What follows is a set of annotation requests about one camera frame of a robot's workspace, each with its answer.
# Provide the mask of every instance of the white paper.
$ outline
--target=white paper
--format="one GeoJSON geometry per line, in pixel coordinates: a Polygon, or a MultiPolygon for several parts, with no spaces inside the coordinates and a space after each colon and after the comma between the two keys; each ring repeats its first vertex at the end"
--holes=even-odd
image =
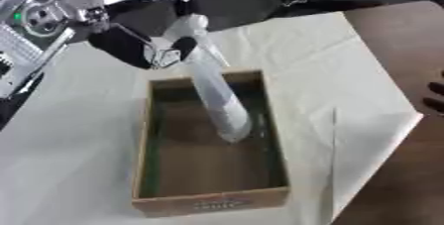
{"type": "Polygon", "coordinates": [[[421,117],[341,13],[212,38],[230,70],[264,71],[292,187],[285,206],[144,218],[130,192],[146,82],[185,71],[141,71],[77,44],[0,133],[0,224],[328,224],[421,117]]]}

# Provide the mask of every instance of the green light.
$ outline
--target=green light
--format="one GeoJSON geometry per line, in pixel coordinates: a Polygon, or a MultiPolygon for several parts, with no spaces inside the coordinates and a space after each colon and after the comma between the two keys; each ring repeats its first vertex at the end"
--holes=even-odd
{"type": "Polygon", "coordinates": [[[20,19],[22,19],[22,14],[21,14],[21,13],[15,13],[15,14],[14,14],[14,19],[15,19],[15,20],[20,20],[20,19]]]}

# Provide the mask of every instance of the cardboard box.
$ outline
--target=cardboard box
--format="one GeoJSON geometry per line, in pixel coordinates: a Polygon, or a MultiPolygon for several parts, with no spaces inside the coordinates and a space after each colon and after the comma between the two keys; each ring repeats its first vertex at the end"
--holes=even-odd
{"type": "Polygon", "coordinates": [[[217,135],[190,79],[149,83],[132,201],[147,216],[284,203],[289,186],[262,73],[225,78],[254,124],[238,144],[217,135]]]}

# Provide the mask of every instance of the wooden table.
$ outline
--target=wooden table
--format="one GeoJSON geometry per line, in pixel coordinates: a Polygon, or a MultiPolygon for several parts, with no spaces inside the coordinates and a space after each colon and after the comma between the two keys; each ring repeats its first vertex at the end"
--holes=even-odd
{"type": "Polygon", "coordinates": [[[443,225],[444,118],[421,104],[444,69],[444,11],[414,2],[346,13],[348,20],[426,117],[334,225],[443,225]]]}

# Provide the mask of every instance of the spray bottle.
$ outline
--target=spray bottle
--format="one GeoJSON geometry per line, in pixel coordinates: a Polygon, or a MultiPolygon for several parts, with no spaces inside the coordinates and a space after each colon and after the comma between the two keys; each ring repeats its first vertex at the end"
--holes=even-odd
{"type": "Polygon", "coordinates": [[[205,16],[182,17],[166,30],[164,37],[171,42],[183,37],[191,37],[196,41],[196,46],[183,59],[184,65],[219,136],[230,143],[236,143],[250,134],[252,121],[221,74],[222,66],[228,63],[209,40],[207,26],[208,19],[205,16]]]}

